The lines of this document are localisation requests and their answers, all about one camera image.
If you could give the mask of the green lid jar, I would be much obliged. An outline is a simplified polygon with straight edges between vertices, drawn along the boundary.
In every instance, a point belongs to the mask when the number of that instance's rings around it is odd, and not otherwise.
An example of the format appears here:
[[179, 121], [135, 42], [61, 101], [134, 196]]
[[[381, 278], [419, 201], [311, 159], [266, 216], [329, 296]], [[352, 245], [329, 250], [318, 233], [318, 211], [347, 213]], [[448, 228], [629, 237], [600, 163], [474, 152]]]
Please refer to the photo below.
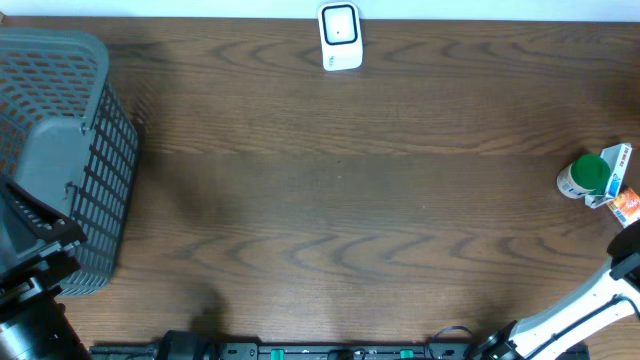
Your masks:
[[580, 199], [602, 190], [610, 175], [611, 169], [604, 159], [595, 154], [586, 154], [559, 172], [556, 185], [564, 196]]

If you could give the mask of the orange snack packet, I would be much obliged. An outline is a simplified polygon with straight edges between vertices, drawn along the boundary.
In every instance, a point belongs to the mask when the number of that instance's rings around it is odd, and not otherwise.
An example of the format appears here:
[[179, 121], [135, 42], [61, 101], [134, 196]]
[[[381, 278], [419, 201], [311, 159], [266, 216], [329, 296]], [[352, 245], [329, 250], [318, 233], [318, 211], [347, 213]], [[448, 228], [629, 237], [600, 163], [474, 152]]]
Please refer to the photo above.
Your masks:
[[640, 198], [631, 187], [622, 190], [607, 207], [624, 228], [639, 220]]

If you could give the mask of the white green medicine box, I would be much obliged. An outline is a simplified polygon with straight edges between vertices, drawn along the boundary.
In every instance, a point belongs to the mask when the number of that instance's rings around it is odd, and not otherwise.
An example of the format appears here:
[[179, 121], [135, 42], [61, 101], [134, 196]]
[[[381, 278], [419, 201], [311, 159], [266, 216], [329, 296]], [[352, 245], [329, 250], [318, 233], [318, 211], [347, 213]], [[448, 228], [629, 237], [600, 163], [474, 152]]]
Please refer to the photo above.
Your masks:
[[601, 151], [600, 157], [609, 165], [611, 175], [603, 191], [585, 197], [584, 203], [587, 207], [598, 208], [618, 196], [632, 152], [633, 148], [630, 143], [620, 143]]

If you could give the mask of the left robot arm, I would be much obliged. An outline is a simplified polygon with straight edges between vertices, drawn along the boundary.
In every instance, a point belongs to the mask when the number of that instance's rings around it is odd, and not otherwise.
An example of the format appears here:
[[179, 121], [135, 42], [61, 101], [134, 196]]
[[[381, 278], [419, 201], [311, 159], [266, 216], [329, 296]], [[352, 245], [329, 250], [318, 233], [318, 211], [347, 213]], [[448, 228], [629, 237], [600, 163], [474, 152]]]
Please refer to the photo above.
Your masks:
[[60, 282], [80, 269], [71, 250], [87, 241], [81, 226], [1, 177], [1, 357], [90, 357], [56, 301]]

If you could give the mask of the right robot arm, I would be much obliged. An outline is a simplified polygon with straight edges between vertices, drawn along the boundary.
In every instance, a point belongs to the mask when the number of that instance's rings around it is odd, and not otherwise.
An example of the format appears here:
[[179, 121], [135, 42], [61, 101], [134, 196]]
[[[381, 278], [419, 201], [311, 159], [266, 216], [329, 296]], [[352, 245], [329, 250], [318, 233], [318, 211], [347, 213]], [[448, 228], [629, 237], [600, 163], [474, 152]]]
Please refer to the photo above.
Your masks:
[[639, 224], [609, 244], [608, 258], [574, 292], [534, 316], [514, 321], [469, 352], [469, 359], [557, 359], [590, 335], [639, 315]]

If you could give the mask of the white barcode scanner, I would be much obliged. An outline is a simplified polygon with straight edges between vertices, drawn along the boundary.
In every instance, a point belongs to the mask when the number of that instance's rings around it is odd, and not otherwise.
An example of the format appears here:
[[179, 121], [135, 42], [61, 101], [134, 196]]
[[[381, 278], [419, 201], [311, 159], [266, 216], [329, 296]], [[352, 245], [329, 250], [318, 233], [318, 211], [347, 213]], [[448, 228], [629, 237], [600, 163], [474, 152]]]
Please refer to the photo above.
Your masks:
[[364, 47], [358, 7], [348, 1], [323, 4], [318, 10], [322, 66], [325, 71], [356, 69]]

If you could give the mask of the grey plastic mesh basket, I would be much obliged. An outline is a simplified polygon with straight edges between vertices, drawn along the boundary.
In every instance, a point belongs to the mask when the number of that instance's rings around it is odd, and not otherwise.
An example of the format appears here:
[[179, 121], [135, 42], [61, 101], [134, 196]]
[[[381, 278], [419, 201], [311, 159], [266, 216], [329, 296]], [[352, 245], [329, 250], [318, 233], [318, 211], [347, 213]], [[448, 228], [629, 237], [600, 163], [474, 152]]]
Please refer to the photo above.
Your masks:
[[108, 50], [89, 33], [1, 31], [1, 172], [82, 227], [67, 297], [109, 284], [138, 165], [138, 133], [108, 75]]

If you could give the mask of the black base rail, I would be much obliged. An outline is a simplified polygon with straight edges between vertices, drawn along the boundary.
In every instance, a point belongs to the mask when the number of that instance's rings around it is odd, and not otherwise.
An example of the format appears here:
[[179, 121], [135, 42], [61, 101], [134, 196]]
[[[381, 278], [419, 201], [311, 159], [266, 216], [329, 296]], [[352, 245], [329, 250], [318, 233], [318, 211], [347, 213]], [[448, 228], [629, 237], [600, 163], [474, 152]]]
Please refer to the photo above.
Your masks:
[[405, 344], [266, 344], [217, 342], [195, 333], [169, 331], [148, 344], [99, 344], [89, 349], [99, 360], [517, 360], [515, 345], [492, 340], [476, 346], [466, 341]]

